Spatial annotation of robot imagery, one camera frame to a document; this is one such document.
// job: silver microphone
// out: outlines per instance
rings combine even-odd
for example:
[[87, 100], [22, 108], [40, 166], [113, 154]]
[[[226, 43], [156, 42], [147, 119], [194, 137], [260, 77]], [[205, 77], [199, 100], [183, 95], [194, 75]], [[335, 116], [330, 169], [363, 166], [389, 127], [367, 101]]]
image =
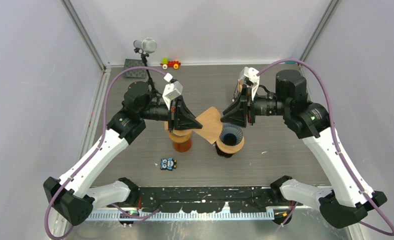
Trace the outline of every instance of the silver microphone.
[[137, 49], [141, 49], [142, 51], [148, 54], [154, 53], [157, 49], [157, 43], [151, 37], [147, 37], [142, 41], [135, 40], [133, 41], [133, 46]]

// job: metal floor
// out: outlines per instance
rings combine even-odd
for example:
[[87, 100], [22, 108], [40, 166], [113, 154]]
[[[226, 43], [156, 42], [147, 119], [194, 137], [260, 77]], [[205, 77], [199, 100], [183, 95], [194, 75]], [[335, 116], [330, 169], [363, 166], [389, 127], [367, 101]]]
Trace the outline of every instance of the metal floor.
[[[183, 85], [182, 95], [190, 111], [198, 116], [211, 106], [219, 112], [229, 106], [243, 65], [181, 66], [168, 72]], [[264, 65], [249, 65], [261, 70]], [[281, 64], [265, 72], [260, 84], [275, 91], [275, 74], [283, 69], [297, 69]], [[113, 68], [110, 81], [122, 70]], [[156, 88], [163, 92], [165, 81], [151, 72]], [[130, 83], [146, 79], [121, 77], [113, 86], [108, 100], [108, 120], [121, 109]], [[289, 130], [280, 116], [257, 117], [256, 124], [243, 129], [245, 145], [231, 158], [216, 154], [215, 148], [193, 133], [192, 147], [176, 152], [164, 130], [164, 123], [146, 120], [146, 129], [121, 152], [99, 175], [93, 186], [110, 184], [127, 177], [143, 187], [169, 186], [268, 186], [283, 175], [311, 185], [329, 185], [317, 160], [303, 142]], [[95, 141], [102, 133], [102, 118]], [[177, 169], [160, 170], [160, 158], [177, 159]]]

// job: white backdrop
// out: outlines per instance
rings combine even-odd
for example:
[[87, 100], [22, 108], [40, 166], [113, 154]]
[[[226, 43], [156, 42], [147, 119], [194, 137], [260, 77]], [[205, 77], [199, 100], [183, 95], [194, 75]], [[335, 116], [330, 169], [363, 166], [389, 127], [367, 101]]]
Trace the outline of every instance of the white backdrop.
[[72, 0], [103, 59], [139, 59], [147, 37], [163, 57], [188, 64], [270, 63], [299, 58], [329, 0]]
[[[394, 1], [341, 1], [307, 63], [325, 82], [343, 146], [370, 186], [386, 194], [381, 209], [394, 223]], [[312, 100], [326, 106], [305, 74]], [[374, 210], [365, 222], [390, 231]], [[394, 240], [361, 228], [368, 240]]]
[[43, 183], [78, 161], [101, 74], [60, 1], [0, 1], [0, 240], [46, 236]]

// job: colorful toy car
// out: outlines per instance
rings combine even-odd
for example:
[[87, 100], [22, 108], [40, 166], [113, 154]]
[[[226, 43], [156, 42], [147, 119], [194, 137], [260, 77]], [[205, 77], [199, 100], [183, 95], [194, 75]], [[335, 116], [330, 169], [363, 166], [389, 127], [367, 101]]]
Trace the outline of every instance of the colorful toy car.
[[168, 67], [171, 67], [173, 69], [178, 69], [181, 66], [180, 61], [169, 61], [167, 58], [163, 58], [161, 60], [161, 68], [162, 69], [167, 69]]
[[160, 160], [160, 170], [169, 170], [172, 171], [177, 168], [177, 160], [172, 157], [166, 159], [162, 158]]

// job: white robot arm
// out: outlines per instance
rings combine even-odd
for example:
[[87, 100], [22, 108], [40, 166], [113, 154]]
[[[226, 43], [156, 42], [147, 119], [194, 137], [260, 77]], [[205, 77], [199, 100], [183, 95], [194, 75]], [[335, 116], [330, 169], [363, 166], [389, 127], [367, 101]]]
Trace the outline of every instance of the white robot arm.
[[109, 185], [90, 187], [113, 158], [146, 128], [144, 119], [168, 122], [170, 130], [203, 127], [185, 105], [181, 96], [182, 85], [172, 79], [170, 74], [165, 76], [165, 80], [168, 81], [162, 94], [165, 103], [159, 102], [159, 98], [149, 90], [147, 82], [136, 81], [129, 85], [122, 101], [122, 109], [107, 124], [103, 143], [100, 145], [100, 137], [72, 168], [58, 179], [49, 177], [44, 182], [44, 191], [50, 202], [61, 188], [61, 183], [69, 181], [56, 197], [53, 208], [73, 226], [81, 224], [93, 209], [120, 202], [133, 205], [137, 201], [138, 186], [125, 177]]
[[329, 114], [322, 105], [308, 100], [306, 79], [300, 72], [278, 72], [275, 92], [265, 89], [266, 95], [256, 94], [253, 97], [256, 81], [252, 81], [249, 74], [243, 74], [249, 70], [251, 68], [247, 67], [241, 72], [240, 81], [245, 84], [240, 95], [223, 111], [221, 121], [245, 128], [247, 123], [253, 125], [257, 116], [282, 116], [285, 125], [312, 151], [332, 186], [319, 188], [283, 176], [270, 185], [276, 192], [277, 202], [296, 201], [312, 207], [319, 210], [333, 227], [340, 229], [358, 223], [373, 209], [364, 194], [377, 206], [387, 201], [383, 192], [374, 191], [361, 177], [337, 138], [341, 153], [364, 188], [364, 192], [360, 192], [336, 153]]

